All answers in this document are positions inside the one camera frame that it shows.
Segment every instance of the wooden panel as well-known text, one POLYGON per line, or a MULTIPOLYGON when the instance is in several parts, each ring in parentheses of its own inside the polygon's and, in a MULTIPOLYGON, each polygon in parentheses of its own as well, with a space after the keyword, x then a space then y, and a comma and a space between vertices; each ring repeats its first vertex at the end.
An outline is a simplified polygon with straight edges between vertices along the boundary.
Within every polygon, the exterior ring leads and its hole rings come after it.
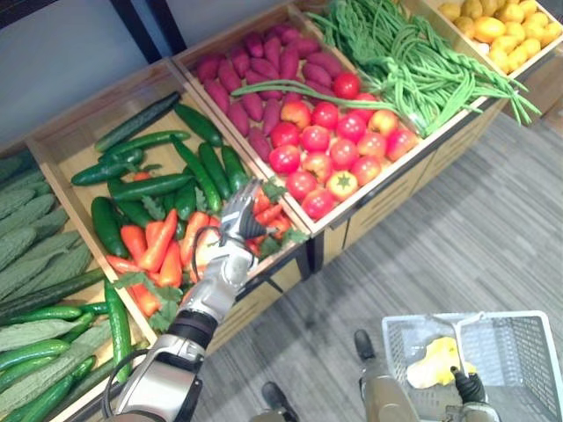
POLYGON ((409 199, 432 156, 433 154, 416 164, 350 218, 345 248, 365 235, 368 230, 376 227, 387 215, 409 199))

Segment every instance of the gray carpet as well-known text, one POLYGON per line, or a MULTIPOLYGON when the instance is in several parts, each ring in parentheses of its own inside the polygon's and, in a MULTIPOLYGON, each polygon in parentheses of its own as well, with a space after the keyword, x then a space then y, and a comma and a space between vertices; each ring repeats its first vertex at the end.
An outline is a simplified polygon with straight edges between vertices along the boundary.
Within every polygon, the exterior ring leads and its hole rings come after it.
POLYGON ((210 357, 198 422, 245 421, 278 382, 303 421, 362 421, 352 335, 381 319, 541 309, 563 350, 563 139, 501 115, 439 178, 210 357))

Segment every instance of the carrot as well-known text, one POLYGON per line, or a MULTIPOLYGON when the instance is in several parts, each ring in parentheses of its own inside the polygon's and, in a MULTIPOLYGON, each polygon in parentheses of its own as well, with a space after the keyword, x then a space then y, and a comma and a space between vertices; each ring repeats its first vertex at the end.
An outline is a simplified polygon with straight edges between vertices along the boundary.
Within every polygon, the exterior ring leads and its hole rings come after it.
POLYGON ((268 208, 262 211, 260 214, 256 215, 256 221, 263 226, 267 226, 274 220, 275 217, 282 213, 282 210, 283 207, 280 204, 274 205, 273 207, 268 208))
POLYGON ((192 259, 192 245, 194 244, 195 234, 203 226, 209 224, 209 216, 201 211, 196 211, 190 215, 187 221, 186 234, 179 249, 180 260, 184 268, 189 267, 192 259))
POLYGON ((182 284, 182 263, 179 259, 179 245, 178 242, 172 240, 166 251, 157 285, 159 287, 179 287, 180 284, 182 284))
POLYGON ((121 240, 127 247, 127 250, 135 262, 138 262, 147 250, 147 241, 144 237, 144 230, 139 226, 128 225, 121 227, 121 240))
POLYGON ((143 254, 139 261, 139 266, 149 272, 158 271, 165 260, 168 244, 174 237, 176 232, 176 223, 178 222, 178 213, 173 208, 166 216, 162 230, 154 239, 153 245, 149 245, 149 249, 143 254))

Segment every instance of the vegetable leaf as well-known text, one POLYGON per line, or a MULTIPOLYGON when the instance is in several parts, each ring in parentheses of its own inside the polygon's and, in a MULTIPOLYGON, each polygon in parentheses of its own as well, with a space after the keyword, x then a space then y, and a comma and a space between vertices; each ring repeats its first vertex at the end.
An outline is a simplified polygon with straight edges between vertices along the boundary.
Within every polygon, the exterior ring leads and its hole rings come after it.
POLYGON ((275 183, 275 178, 269 178, 267 182, 262 185, 262 191, 271 202, 277 202, 288 190, 283 186, 278 186, 275 183))

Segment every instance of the yellow object in basket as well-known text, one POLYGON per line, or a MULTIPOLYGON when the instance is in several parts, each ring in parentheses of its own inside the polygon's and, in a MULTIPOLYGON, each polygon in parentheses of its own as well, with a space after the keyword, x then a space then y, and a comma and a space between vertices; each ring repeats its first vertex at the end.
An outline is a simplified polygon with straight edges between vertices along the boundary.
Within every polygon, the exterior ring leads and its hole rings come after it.
POLYGON ((494 16, 504 23, 517 22, 521 24, 524 20, 524 11, 518 4, 505 4, 494 16))
POLYGON ((524 31, 524 28, 522 28, 522 24, 518 24, 517 22, 507 22, 505 26, 507 27, 505 35, 515 37, 518 44, 526 39, 526 32, 524 31))
MULTIPOLYGON (((471 374, 475 374, 476 368, 471 363, 466 362, 465 365, 471 374)), ((423 360, 406 369, 406 379, 416 389, 428 389, 436 384, 448 385, 454 381, 451 367, 460 367, 456 340, 442 337, 426 347, 423 360)))
POLYGON ((561 35, 561 25, 557 22, 551 22, 547 24, 544 31, 544 36, 541 38, 540 42, 542 48, 555 41, 557 37, 561 35))
POLYGON ((461 16, 471 19, 483 16, 483 5, 479 0, 465 0, 461 5, 461 16))
POLYGON ((471 18, 467 18, 466 16, 461 16, 454 20, 454 25, 462 32, 470 40, 473 39, 475 36, 475 25, 473 24, 473 20, 471 18))
POLYGON ((461 6, 456 3, 442 3, 438 10, 451 22, 461 16, 461 6))
POLYGON ((490 43, 507 31, 507 27, 499 19, 483 16, 475 20, 475 39, 490 43))

